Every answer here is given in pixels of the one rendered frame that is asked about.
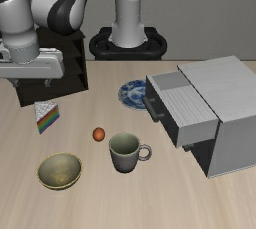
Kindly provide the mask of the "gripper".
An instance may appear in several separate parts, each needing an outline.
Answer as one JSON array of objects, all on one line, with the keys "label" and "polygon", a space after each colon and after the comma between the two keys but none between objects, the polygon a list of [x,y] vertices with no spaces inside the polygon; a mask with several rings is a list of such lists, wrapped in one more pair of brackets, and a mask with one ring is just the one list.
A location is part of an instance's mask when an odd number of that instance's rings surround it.
[{"label": "gripper", "polygon": [[12,79],[14,88],[19,87],[19,79],[45,79],[44,86],[49,88],[52,79],[64,75],[63,55],[56,48],[40,48],[39,51],[39,56],[29,63],[0,62],[0,78]]}]

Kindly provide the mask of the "rainbow cake wedge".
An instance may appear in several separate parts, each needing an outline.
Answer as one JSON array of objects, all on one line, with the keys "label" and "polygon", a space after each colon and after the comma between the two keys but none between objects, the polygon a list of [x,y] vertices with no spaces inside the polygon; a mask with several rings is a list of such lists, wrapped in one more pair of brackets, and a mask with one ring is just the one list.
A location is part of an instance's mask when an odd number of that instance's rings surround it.
[{"label": "rainbow cake wedge", "polygon": [[40,134],[60,117],[58,104],[50,101],[35,102],[34,111]]}]

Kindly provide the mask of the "blue and white plate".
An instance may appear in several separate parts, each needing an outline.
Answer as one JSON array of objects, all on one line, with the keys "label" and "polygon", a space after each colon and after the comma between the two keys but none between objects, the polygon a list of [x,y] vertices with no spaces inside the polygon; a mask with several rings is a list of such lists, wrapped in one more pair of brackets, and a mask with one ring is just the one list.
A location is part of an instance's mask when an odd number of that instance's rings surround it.
[{"label": "blue and white plate", "polygon": [[144,80],[133,80],[122,85],[118,91],[118,99],[125,106],[134,110],[145,110],[143,102],[146,92]]}]

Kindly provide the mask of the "dark slatted rack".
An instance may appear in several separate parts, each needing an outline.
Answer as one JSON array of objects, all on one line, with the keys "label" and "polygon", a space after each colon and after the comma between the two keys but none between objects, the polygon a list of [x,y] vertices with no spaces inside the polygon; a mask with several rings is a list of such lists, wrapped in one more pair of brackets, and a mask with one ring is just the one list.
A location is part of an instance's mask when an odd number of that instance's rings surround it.
[{"label": "dark slatted rack", "polygon": [[57,48],[62,52],[65,73],[61,79],[53,79],[49,87],[45,86],[42,79],[20,80],[16,88],[20,106],[86,91],[88,79],[84,34],[78,30],[69,36],[62,36],[42,27],[39,27],[36,32],[42,48]]}]

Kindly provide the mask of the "small orange fruit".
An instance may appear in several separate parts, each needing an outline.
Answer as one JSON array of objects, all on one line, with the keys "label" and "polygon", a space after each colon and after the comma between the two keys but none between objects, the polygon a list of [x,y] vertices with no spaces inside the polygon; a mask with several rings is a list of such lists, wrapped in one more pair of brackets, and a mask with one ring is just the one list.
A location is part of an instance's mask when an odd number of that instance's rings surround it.
[{"label": "small orange fruit", "polygon": [[96,142],[101,142],[105,138],[105,130],[101,127],[97,127],[93,130],[92,137]]}]

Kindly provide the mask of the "olive bowl with yellow rim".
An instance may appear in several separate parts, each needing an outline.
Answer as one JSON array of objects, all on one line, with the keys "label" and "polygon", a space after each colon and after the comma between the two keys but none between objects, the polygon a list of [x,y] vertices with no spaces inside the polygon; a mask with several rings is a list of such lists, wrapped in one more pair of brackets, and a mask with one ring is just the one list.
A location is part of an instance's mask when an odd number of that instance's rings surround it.
[{"label": "olive bowl with yellow rim", "polygon": [[58,191],[74,185],[81,172],[81,160],[71,153],[61,152],[47,156],[39,165],[37,176],[44,187]]}]

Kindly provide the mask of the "grey-green mug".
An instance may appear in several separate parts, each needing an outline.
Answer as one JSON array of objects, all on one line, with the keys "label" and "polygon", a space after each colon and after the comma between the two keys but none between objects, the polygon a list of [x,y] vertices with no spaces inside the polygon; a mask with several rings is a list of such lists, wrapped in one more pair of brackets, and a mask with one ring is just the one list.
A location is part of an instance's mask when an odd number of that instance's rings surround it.
[{"label": "grey-green mug", "polygon": [[138,161],[147,161],[152,156],[149,145],[141,144],[131,133],[118,133],[109,141],[109,151],[114,168],[119,173],[132,172]]}]

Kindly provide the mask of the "open grey cabinet drawer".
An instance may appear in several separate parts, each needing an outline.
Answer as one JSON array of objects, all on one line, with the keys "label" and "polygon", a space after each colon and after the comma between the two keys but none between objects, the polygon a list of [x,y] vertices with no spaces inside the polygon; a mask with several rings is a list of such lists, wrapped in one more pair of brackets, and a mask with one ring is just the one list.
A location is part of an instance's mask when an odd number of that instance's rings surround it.
[{"label": "open grey cabinet drawer", "polygon": [[147,75],[143,103],[176,148],[215,138],[217,116],[179,71]]}]

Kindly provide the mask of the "grey cabinet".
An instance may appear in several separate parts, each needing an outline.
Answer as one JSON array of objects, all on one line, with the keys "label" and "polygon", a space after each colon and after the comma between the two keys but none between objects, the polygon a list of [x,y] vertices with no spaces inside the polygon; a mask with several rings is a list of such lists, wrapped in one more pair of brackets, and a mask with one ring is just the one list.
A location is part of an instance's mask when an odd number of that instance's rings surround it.
[{"label": "grey cabinet", "polygon": [[213,146],[193,155],[212,178],[256,165],[256,73],[234,56],[183,64],[179,70],[216,114]]}]

